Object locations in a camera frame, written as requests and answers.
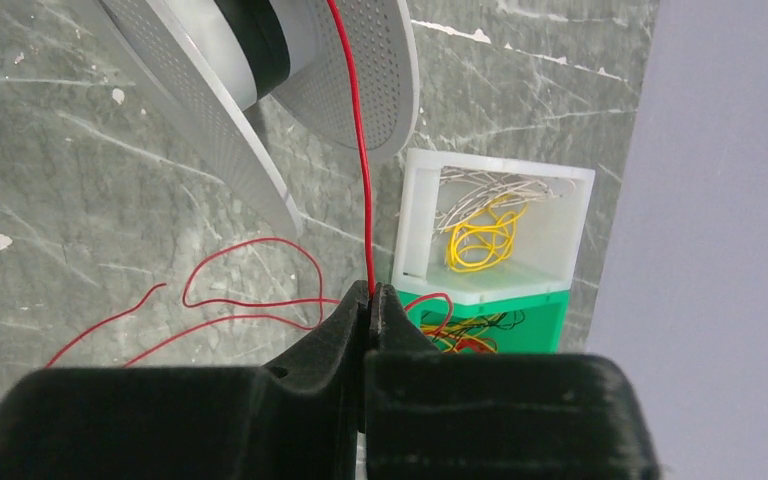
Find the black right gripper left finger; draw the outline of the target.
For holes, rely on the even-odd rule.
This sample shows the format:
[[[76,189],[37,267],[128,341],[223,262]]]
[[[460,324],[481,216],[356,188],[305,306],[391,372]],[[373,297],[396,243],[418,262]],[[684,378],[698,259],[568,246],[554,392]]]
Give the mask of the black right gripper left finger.
[[[0,402],[0,479],[351,479],[369,287],[264,365],[46,368]]]

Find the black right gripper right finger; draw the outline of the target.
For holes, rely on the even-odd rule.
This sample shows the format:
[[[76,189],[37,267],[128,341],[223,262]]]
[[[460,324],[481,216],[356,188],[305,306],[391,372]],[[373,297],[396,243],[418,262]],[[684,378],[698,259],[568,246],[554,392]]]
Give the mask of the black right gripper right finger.
[[[364,359],[371,479],[659,479],[634,388],[591,354],[445,354],[395,289],[371,302]]]

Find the green plastic bin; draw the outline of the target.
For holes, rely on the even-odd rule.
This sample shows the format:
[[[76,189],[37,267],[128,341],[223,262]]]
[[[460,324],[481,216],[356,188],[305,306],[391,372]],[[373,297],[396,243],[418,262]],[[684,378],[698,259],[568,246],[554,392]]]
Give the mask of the green plastic bin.
[[[441,294],[398,294],[408,318],[450,354],[553,353],[569,302],[567,291],[461,305]]]

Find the clear white plastic bin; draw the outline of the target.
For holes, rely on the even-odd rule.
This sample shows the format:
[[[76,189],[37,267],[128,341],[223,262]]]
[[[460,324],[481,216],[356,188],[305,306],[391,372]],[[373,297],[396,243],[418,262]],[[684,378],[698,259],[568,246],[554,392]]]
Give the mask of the clear white plastic bin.
[[[566,291],[571,287],[595,181],[592,169],[411,148],[391,282],[401,292],[445,292],[475,305]],[[510,256],[479,272],[458,273],[446,253],[455,222],[488,203],[497,215],[521,211]]]

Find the grey perforated cable spool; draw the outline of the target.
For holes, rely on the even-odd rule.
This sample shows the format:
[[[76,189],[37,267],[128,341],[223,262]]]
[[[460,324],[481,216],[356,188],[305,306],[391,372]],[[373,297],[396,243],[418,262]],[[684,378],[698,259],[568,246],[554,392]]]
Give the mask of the grey perforated cable spool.
[[[218,179],[280,236],[298,208],[246,111],[274,98],[371,160],[413,132],[419,73],[403,1],[78,1],[79,16]]]

